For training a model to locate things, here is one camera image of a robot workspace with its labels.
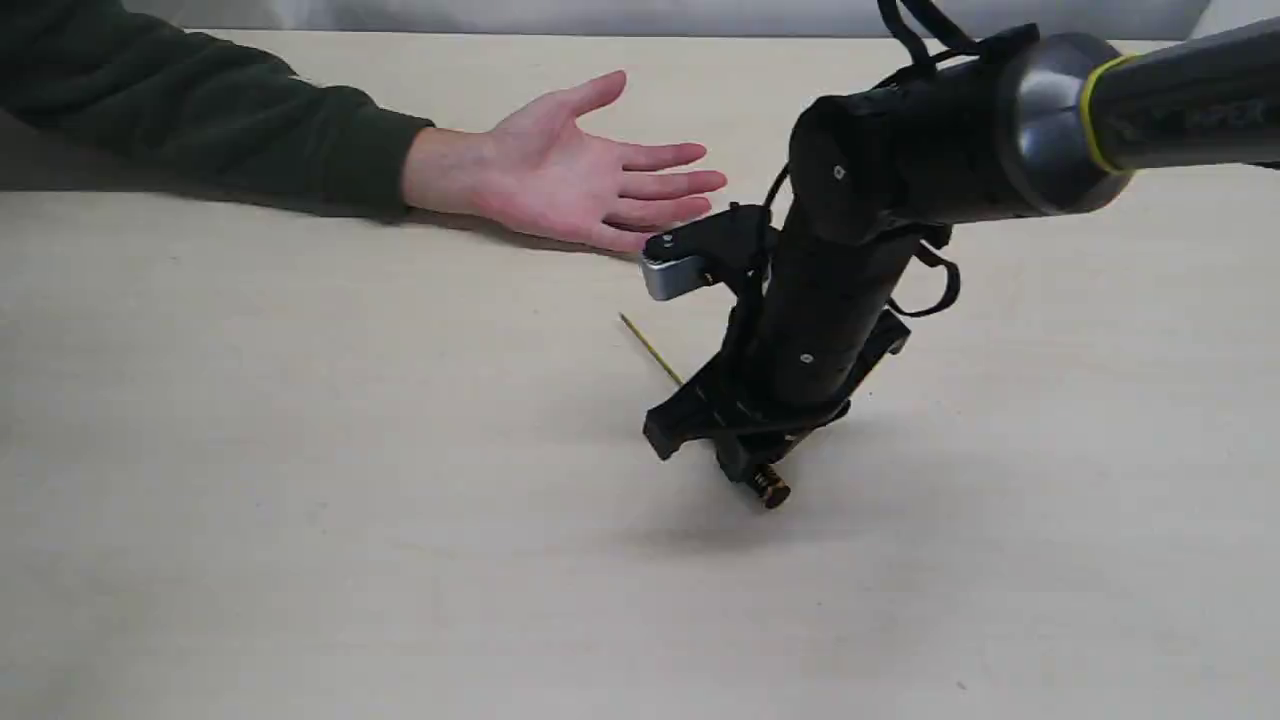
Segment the dark green sleeved forearm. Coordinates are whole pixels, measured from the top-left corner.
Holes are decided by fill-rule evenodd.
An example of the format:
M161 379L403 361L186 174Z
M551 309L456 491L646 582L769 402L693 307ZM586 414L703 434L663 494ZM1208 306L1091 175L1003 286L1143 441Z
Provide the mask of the dark green sleeved forearm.
M3 110L44 135L260 199L397 217L433 127L257 47L119 1L5 1Z

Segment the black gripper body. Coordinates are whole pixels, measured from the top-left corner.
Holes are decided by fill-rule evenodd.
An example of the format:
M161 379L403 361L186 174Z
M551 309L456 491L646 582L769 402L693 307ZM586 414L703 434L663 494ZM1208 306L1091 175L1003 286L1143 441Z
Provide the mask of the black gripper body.
M717 352L646 413L643 433L662 459L710 441L737 483L841 419L910 336L890 309L913 258L909 225L849 245L817 237L803 211L782 229L769 219L760 205L733 204L652 237L643 254L700 256L735 296Z

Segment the open bare human hand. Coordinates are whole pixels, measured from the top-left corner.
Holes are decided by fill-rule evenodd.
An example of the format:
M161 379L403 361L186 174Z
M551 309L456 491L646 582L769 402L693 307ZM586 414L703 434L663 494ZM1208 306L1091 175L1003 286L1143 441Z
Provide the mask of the open bare human hand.
M429 127L404 159L399 193L412 209L490 222L504 231L634 255L663 231L708 214L727 176L701 168L701 143L634 143L585 131L617 102L617 69L543 94L490 129Z

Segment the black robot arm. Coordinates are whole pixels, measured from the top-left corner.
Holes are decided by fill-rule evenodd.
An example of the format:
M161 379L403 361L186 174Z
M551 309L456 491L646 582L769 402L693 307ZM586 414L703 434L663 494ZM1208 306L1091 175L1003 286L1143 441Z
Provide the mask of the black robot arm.
M773 507L774 465L842 418L906 343L893 291L913 260L947 275L957 225L1070 217L1139 170L1277 167L1277 20L1140 55L1084 33L1018 26L973 38L929 1L882 1L910 61L872 88L817 99L795 122L767 202L732 204L650 237L658 301L722 284L736 297L718 351L643 433L660 459L707 441L726 479ZM781 227L771 201L792 199Z

